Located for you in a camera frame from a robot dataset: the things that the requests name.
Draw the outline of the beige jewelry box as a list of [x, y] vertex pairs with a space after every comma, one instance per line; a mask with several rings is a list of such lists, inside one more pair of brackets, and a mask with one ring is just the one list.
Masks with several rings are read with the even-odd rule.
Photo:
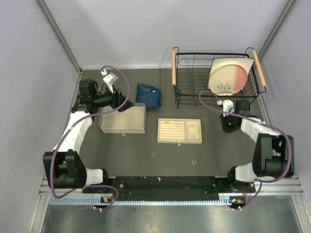
[[100, 116], [99, 127], [104, 133], [145, 134], [147, 110], [145, 103], [135, 103], [133, 107]]

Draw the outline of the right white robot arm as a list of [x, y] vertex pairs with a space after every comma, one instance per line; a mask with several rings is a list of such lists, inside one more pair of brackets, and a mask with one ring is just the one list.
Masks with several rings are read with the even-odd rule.
[[294, 139], [290, 135], [288, 139], [292, 158], [287, 169], [289, 145], [285, 137], [252, 115], [249, 101], [219, 100], [217, 104], [223, 108], [223, 113], [220, 114], [222, 130], [226, 133], [241, 130], [256, 143], [252, 162], [234, 166], [228, 172], [226, 184], [230, 191], [238, 192], [245, 183], [255, 179], [269, 181], [279, 178], [283, 172], [286, 172], [285, 178], [294, 175]]

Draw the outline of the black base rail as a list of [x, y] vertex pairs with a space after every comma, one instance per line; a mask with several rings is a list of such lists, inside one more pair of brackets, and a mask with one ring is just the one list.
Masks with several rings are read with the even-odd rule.
[[147, 190], [202, 190], [209, 193], [255, 193], [254, 183], [232, 181], [214, 176], [117, 176], [105, 177], [102, 184], [119, 193]]

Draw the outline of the cream and pink plate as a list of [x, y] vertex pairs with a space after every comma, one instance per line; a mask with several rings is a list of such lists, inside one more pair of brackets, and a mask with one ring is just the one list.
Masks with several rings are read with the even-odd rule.
[[232, 96], [243, 90], [253, 58], [224, 57], [215, 58], [208, 75], [207, 88], [218, 96]]

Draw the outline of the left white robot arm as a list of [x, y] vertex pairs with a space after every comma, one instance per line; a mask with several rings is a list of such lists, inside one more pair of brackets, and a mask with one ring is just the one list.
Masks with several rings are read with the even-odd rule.
[[110, 188], [106, 170], [86, 168], [79, 156], [80, 149], [94, 118], [104, 115], [99, 112], [101, 108], [110, 106], [110, 114], [125, 111], [133, 104], [111, 81], [104, 82], [103, 87], [105, 90], [98, 91], [98, 83], [92, 79], [79, 82], [79, 94], [71, 109], [67, 128], [54, 149], [43, 155], [44, 169], [52, 191], [93, 185], [103, 193]]

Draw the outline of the beige jewelry tray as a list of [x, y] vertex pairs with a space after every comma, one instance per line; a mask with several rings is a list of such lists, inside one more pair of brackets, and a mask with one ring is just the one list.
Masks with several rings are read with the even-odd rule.
[[202, 144], [200, 119], [159, 118], [158, 143]]

